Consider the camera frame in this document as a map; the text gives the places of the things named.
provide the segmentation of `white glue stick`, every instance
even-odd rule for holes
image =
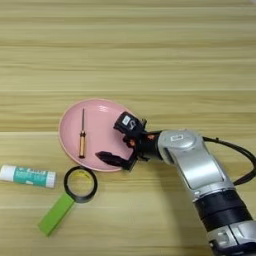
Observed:
[[[25,167],[3,165],[0,170],[0,180],[54,188],[56,173],[33,170]]]

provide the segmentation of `screwdriver handle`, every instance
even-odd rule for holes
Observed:
[[[79,158],[85,158],[85,131],[80,133],[80,149],[79,149]]]

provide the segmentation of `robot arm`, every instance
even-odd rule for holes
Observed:
[[[109,152],[104,162],[131,170],[138,158],[158,158],[175,165],[206,230],[215,255],[256,255],[256,222],[234,184],[198,133],[189,130],[146,132],[146,122],[124,112],[114,128],[125,134],[133,148],[130,159]]]
[[[256,222],[203,138],[193,131],[163,131],[158,149],[177,167],[214,254],[256,255]]]

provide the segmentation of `pink plate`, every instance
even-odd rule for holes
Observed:
[[[85,110],[86,157],[80,159],[79,144],[82,110]],[[59,137],[66,153],[78,164],[93,170],[111,172],[121,168],[107,165],[95,153],[109,151],[128,159],[132,153],[122,141],[124,135],[113,129],[117,118],[128,111],[114,102],[101,99],[85,100],[67,110],[60,121]]]

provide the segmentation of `wooden table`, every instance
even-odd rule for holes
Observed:
[[[54,170],[56,189],[1,182],[1,256],[206,256],[175,168],[97,173],[99,192],[49,238],[38,222],[74,163],[58,122],[76,101],[124,104],[149,128],[189,128],[256,153],[256,6],[249,0],[0,0],[0,165]],[[240,155],[210,146],[232,179]],[[238,188],[256,217],[256,183]]]

